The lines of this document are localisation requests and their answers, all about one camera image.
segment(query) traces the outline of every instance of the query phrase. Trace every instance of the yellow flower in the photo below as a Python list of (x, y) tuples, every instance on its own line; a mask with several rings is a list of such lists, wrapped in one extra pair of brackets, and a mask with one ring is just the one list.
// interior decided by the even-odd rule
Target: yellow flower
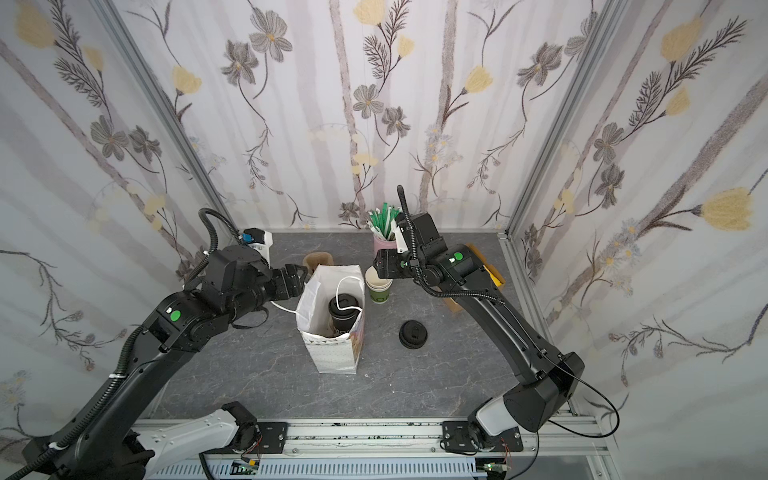
[(174, 87), (182, 94), (193, 94), (200, 90), (200, 86), (203, 84), (202, 79), (195, 77), (194, 74), (180, 65), (174, 67), (172, 77), (174, 79)]
[(690, 106), (690, 98), (688, 98), (688, 90), (682, 87), (667, 104), (667, 115), (678, 115), (683, 113)]
[(147, 203), (144, 204), (144, 213), (151, 215), (163, 207), (165, 207), (165, 195), (152, 195), (147, 198)]
[(752, 196), (744, 188), (732, 188), (720, 192), (701, 205), (701, 212), (694, 211), (703, 217), (707, 223), (718, 230), (734, 232), (750, 227), (748, 218), (752, 215), (750, 206)]
[(467, 92), (474, 94), (485, 90), (491, 83), (493, 83), (493, 78), (491, 78), (491, 74), (488, 73), (488, 70), (485, 70), (485, 67), (478, 66), (474, 67), (472, 71), (469, 72), (467, 82), (464, 84), (464, 89)]
[(358, 164), (368, 164), (371, 167), (379, 163), (379, 159), (369, 154), (355, 154), (355, 161)]
[(553, 205), (554, 209), (557, 211), (560, 211), (562, 207), (565, 207), (565, 213), (572, 214), (575, 212), (574, 209), (574, 194), (569, 189), (563, 190), (562, 195), (560, 198), (554, 201)]
[(378, 25), (384, 20), (384, 0), (360, 0), (352, 12), (364, 25)]
[(33, 47), (46, 48), (53, 45), (56, 35), (48, 19), (32, 2), (19, 2), (16, 14), (16, 35)]
[(661, 39), (661, 55), (668, 61), (679, 61), (699, 38), (701, 17), (696, 17), (690, 23), (683, 23), (671, 29)]
[(109, 210), (106, 208), (97, 208), (94, 213), (94, 218), (100, 222), (109, 221)]
[(91, 231), (91, 233), (98, 234), (101, 232), (101, 222), (98, 220), (89, 220), (88, 223), (85, 224), (85, 228)]
[(400, 35), (400, 39), (397, 41), (397, 55), (407, 57), (413, 51), (415, 45), (416, 43), (413, 40), (405, 35)]
[(101, 50), (93, 47), (83, 47), (83, 53), (85, 53), (85, 57), (93, 68), (104, 71), (104, 59), (101, 57)]

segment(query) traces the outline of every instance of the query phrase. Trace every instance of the paper cup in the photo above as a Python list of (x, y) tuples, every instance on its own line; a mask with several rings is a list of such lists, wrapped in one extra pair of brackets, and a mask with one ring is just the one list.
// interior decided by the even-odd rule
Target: paper cup
[(389, 299), (389, 288), (392, 286), (391, 278), (379, 278), (376, 268), (366, 270), (366, 285), (374, 303), (384, 303)]

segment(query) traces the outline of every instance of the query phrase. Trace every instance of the black robotic arm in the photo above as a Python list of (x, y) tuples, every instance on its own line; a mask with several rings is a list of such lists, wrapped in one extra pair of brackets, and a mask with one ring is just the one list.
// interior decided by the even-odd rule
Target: black robotic arm
[[(398, 195), (403, 213), (396, 222), (407, 251), (380, 250), (374, 262), (379, 277), (413, 278), (429, 295), (455, 299), (491, 337), (515, 373), (517, 386), (470, 415), (470, 429), (480, 446), (488, 435), (517, 425), (537, 432), (573, 395), (584, 363), (575, 353), (563, 355), (543, 339), (498, 291), (467, 246), (447, 247), (428, 214), (410, 215), (400, 186)], [(222, 220), (237, 245), (218, 250), (216, 230), (207, 215)], [(6, 480), (35, 471), (59, 480), (141, 480), (159, 461), (155, 445), (147, 445), (131, 427), (166, 382), (213, 336), (230, 325), (249, 328), (235, 323), (246, 313), (264, 310), (267, 301), (301, 295), (304, 267), (270, 268), (244, 244), (226, 217), (201, 209), (200, 218), (211, 246), (193, 278), (183, 291), (163, 299), (129, 335), (118, 367), (88, 404), (54, 435), (33, 439), (24, 449), (29, 464)], [(204, 268), (202, 281), (194, 280)], [(233, 431), (227, 441), (231, 439), (232, 448), (244, 450), (253, 443), (258, 425), (243, 406), (233, 402), (218, 412), (230, 416)]]
[(571, 398), (584, 363), (542, 338), (498, 291), (472, 250), (446, 246), (432, 217), (411, 216), (401, 186), (398, 195), (402, 213), (395, 220), (408, 251), (380, 250), (374, 261), (379, 277), (413, 278), (428, 294), (453, 298), (501, 350), (518, 384), (470, 418), (480, 424), (480, 433), (498, 435), (515, 424), (537, 432)]
[[(216, 230), (207, 215), (222, 220), (237, 244), (217, 250)], [(226, 217), (201, 209), (200, 218), (209, 231), (211, 246), (208, 256), (193, 270), (187, 288), (155, 307), (128, 336), (118, 367), (88, 404), (54, 435), (32, 439), (23, 451), (29, 464), (7, 480), (34, 471), (67, 480), (141, 480), (145, 466), (158, 452), (142, 445), (131, 427), (168, 380), (230, 325), (249, 328), (235, 323), (245, 314), (268, 314), (265, 302), (301, 295), (307, 274), (304, 266), (270, 268)], [(203, 268), (207, 268), (206, 276), (194, 282), (200, 286), (194, 290), (190, 282)], [(231, 415), (237, 429), (231, 446), (248, 448), (257, 433), (256, 419), (237, 402), (223, 406), (223, 411)]]

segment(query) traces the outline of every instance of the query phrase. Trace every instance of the floral wallpaper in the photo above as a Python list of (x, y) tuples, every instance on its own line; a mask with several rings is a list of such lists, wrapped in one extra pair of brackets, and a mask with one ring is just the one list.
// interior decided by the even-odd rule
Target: floral wallpaper
[(762, 2), (630, 2), (513, 232), (554, 340), (621, 411), (628, 479), (768, 473), (766, 25)]
[(61, 428), (103, 383), (128, 329), (179, 290), (207, 244), (207, 200), (87, 2), (3, 2), (0, 25), (5, 477), (28, 439)]
[(242, 224), (504, 229), (602, 2), (115, 2)]

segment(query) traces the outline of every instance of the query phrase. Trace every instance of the gray flower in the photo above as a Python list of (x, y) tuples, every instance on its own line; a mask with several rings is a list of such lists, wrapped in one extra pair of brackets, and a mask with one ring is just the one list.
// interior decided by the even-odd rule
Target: gray flower
[(250, 45), (241, 41), (233, 43), (231, 40), (227, 40), (227, 53), (224, 54), (224, 57), (232, 62), (229, 67), (221, 68), (221, 73), (227, 76), (228, 82), (237, 85), (242, 75), (248, 83), (256, 83), (251, 69), (256, 68), (259, 61), (250, 50)]
[(617, 188), (621, 188), (621, 181), (624, 179), (624, 170), (619, 170), (619, 167), (611, 164), (610, 167), (603, 170), (603, 173), (600, 174), (600, 178), (603, 180), (603, 183), (594, 189), (594, 193), (596, 195), (602, 195), (602, 207), (609, 208), (617, 202), (615, 191)]
[(402, 122), (405, 117), (401, 107), (385, 109), (384, 115), (382, 115), (382, 122), (387, 125), (386, 134), (391, 135), (397, 130), (398, 135), (405, 137), (408, 134), (408, 130), (411, 129), (410, 125)]
[(380, 114), (384, 111), (384, 104), (376, 98), (379, 96), (379, 92), (376, 91), (376, 86), (372, 84), (369, 87), (360, 85), (355, 90), (355, 98), (357, 103), (352, 106), (355, 111), (362, 111), (363, 118), (371, 118), (371, 113)]
[(199, 249), (197, 249), (197, 252), (194, 254), (193, 261), (190, 262), (189, 260), (182, 260), (179, 263), (179, 267), (176, 269), (176, 277), (179, 280), (182, 280), (184, 282), (187, 281), (187, 275), (192, 273), (192, 270), (194, 270), (197, 264), (199, 264), (203, 260), (203, 258), (205, 258), (204, 251), (205, 251), (205, 247), (200, 247)]
[(549, 45), (546, 41), (539, 47), (536, 55), (531, 57), (533, 65), (518, 70), (518, 85), (524, 87), (529, 81), (533, 80), (536, 85), (542, 86), (547, 80), (547, 73), (560, 66), (560, 52), (562, 45)]
[(616, 158), (614, 146), (619, 145), (622, 135), (624, 135), (624, 129), (619, 128), (615, 121), (606, 125), (603, 128), (603, 137), (594, 141), (594, 147), (597, 148), (592, 157), (594, 161), (606, 164), (613, 162)]
[(528, 228), (523, 233), (523, 244), (525, 245), (533, 245), (536, 243), (536, 236), (538, 235), (538, 231), (536, 230), (536, 227), (533, 223), (531, 223), (530, 228)]
[(136, 125), (136, 130), (130, 133), (130, 137), (134, 151), (137, 154), (144, 154), (147, 158), (147, 163), (149, 164), (152, 163), (152, 154), (156, 154), (159, 157), (163, 153), (160, 150), (160, 142), (157, 140), (150, 140), (149, 134), (138, 125)]
[(339, 218), (344, 220), (345, 222), (349, 222), (350, 218), (358, 218), (360, 212), (360, 207), (357, 206), (355, 202), (342, 202), (341, 203), (341, 214), (339, 215)]
[(277, 13), (268, 10), (265, 15), (258, 8), (254, 8), (250, 21), (261, 31), (261, 33), (249, 35), (253, 50), (261, 53), (266, 53), (269, 50), (274, 61), (283, 61), (283, 52), (293, 50), (293, 45), (283, 38), (288, 30), (288, 25)]
[(91, 123), (91, 138), (101, 145), (101, 154), (104, 158), (109, 158), (112, 154), (119, 161), (125, 158), (123, 149), (128, 146), (128, 137), (123, 131), (113, 133), (112, 122), (104, 115), (99, 115), (98, 121)]
[(584, 47), (587, 46), (589, 34), (592, 32), (592, 27), (594, 27), (594, 23), (597, 21), (597, 19), (597, 12), (590, 13), (589, 16), (581, 22), (581, 35), (570, 37), (568, 39), (568, 43), (565, 45), (565, 50), (563, 53), (569, 57), (580, 55), (584, 51)]
[(544, 261), (541, 259), (541, 254), (537, 249), (534, 248), (528, 252), (528, 258), (525, 259), (525, 266), (528, 267), (531, 276), (538, 275), (538, 269), (541, 268), (542, 264), (544, 264)]

